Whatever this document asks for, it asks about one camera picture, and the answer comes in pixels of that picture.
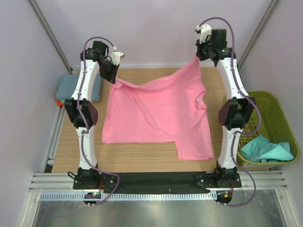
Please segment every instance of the teal cloth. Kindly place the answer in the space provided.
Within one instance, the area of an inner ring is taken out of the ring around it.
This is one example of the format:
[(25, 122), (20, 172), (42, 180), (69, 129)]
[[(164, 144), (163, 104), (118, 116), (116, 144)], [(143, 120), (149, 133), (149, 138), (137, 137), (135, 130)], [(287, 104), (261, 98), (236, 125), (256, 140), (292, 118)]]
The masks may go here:
[(270, 143), (262, 135), (242, 147), (241, 153), (252, 162), (290, 161), (294, 158), (290, 153), (289, 143)]
[[(60, 77), (58, 91), (56, 93), (56, 99), (59, 99), (62, 103), (64, 103), (65, 99), (71, 98), (74, 93), (77, 83), (78, 83), (79, 75), (65, 75)], [(101, 90), (102, 79), (99, 74), (96, 75), (96, 79), (94, 82), (93, 90), (91, 93), (91, 101), (99, 102), (100, 90)]]

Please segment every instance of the green basket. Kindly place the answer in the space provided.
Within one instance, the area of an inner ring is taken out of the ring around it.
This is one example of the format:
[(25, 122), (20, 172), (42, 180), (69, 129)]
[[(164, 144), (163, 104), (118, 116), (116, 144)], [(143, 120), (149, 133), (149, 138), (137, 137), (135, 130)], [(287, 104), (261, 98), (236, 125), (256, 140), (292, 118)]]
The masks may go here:
[[(256, 99), (256, 105), (261, 112), (262, 124), (257, 133), (250, 136), (240, 136), (237, 163), (245, 168), (271, 168), (294, 163), (299, 158), (300, 150), (279, 101), (274, 95), (266, 91), (249, 91), (248, 94)], [(257, 125), (258, 115), (254, 110), (243, 131), (252, 132)], [(288, 142), (294, 159), (285, 162), (251, 162), (247, 160), (240, 149), (259, 135), (264, 136), (272, 143)]]

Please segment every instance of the pink garment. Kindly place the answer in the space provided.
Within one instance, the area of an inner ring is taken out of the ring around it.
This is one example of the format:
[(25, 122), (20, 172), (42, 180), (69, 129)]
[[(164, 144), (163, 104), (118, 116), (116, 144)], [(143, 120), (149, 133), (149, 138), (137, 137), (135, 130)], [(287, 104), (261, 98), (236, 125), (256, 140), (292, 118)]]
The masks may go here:
[(175, 141), (179, 159), (211, 159), (205, 93), (197, 57), (174, 74), (140, 86), (116, 79), (110, 89), (102, 141)]

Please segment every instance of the orange object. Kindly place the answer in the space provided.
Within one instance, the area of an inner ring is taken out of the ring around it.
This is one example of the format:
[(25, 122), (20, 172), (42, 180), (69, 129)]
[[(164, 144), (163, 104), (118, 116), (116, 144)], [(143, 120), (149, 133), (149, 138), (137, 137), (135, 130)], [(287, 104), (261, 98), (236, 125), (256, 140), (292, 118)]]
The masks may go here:
[(58, 105), (58, 106), (63, 106), (64, 103), (62, 103), (60, 100), (57, 100), (57, 105)]

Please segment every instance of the gray floor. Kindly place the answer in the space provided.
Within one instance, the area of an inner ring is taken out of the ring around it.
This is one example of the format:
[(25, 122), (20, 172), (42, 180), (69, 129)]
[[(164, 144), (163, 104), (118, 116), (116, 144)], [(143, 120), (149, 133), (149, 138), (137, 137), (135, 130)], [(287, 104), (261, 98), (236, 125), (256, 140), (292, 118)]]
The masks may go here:
[[(251, 191), (235, 191), (231, 203), (248, 200)], [(34, 227), (286, 227), (274, 190), (257, 191), (246, 206), (229, 208), (214, 201), (108, 202), (95, 208), (81, 201), (39, 202)]]

